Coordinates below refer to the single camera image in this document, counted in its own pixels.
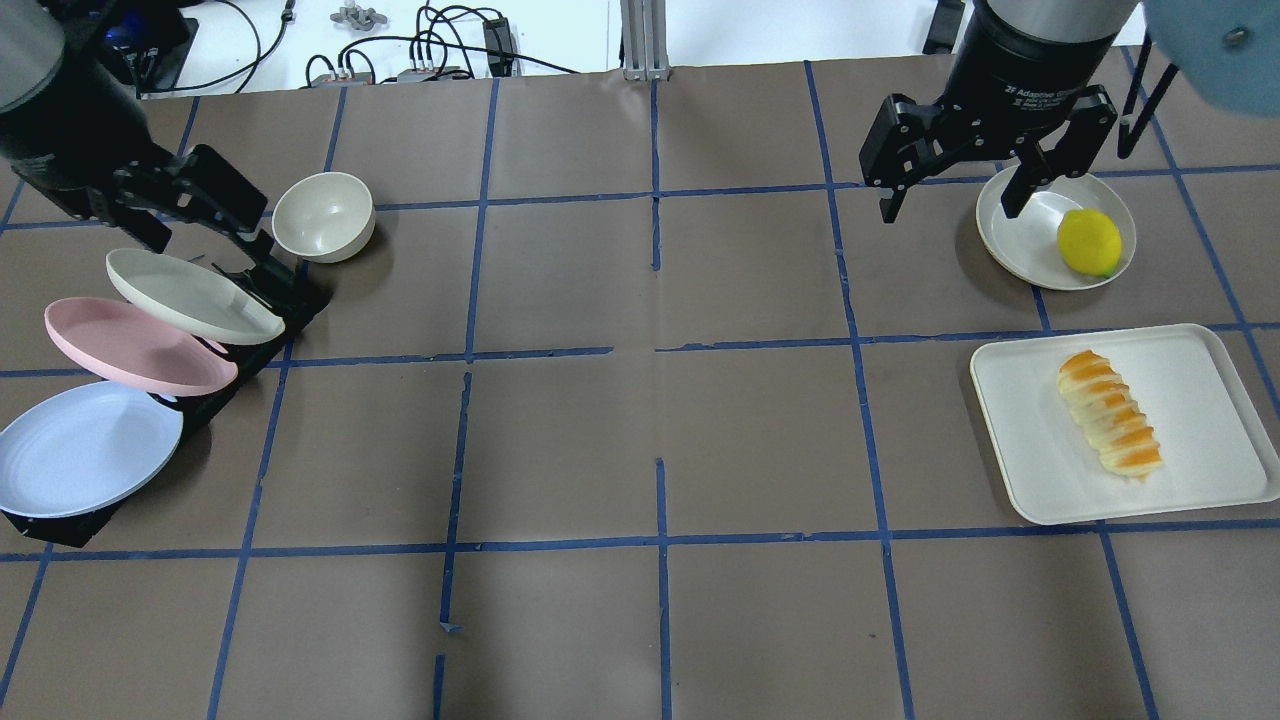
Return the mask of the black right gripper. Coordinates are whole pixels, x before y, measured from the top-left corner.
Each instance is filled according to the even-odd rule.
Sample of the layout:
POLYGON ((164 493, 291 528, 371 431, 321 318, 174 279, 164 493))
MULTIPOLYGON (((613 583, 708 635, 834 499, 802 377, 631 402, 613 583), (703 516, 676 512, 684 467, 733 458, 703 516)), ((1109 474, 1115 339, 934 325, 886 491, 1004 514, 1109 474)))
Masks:
POLYGON ((906 192, 940 167, 1019 164, 1001 193, 1009 219, 1060 177, 1089 172, 1119 114, 1088 76, 951 76, 934 104, 891 94, 860 149, 864 184, 879 192, 879 214, 896 222, 906 192))

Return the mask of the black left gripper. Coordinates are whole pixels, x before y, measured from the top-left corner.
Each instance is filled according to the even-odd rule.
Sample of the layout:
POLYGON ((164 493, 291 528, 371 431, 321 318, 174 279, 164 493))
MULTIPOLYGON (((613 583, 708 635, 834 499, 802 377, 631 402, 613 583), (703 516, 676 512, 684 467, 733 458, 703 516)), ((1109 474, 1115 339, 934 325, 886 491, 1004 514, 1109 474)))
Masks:
POLYGON ((92 141, 76 149, 10 140, 8 161, 63 211, 116 227, 151 252, 164 254, 172 240, 155 211, 215 231, 252 259, 269 258, 275 245, 261 228, 266 196, 206 143, 178 158, 154 141, 92 141), (122 191, 115 170, 132 163, 152 173, 159 187, 141 195, 122 191))

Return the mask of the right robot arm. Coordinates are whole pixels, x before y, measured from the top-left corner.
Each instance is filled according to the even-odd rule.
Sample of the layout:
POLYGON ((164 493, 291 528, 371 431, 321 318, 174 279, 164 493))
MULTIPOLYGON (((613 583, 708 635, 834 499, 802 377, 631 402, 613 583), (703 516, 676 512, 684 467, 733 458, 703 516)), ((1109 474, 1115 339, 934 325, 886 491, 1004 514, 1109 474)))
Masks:
POLYGON ((1178 76, 1208 104, 1243 115, 1277 114, 1275 1, 1144 1, 1146 46, 1167 69, 1142 111, 1117 110, 1093 82, 1135 9, 1133 1, 975 1, 940 97, 892 94, 859 152, 864 181, 895 222, 906 192, 963 161, 1016 158, 1001 195, 1009 218, 1061 177, 1084 176, 1111 129, 1130 154, 1178 76))

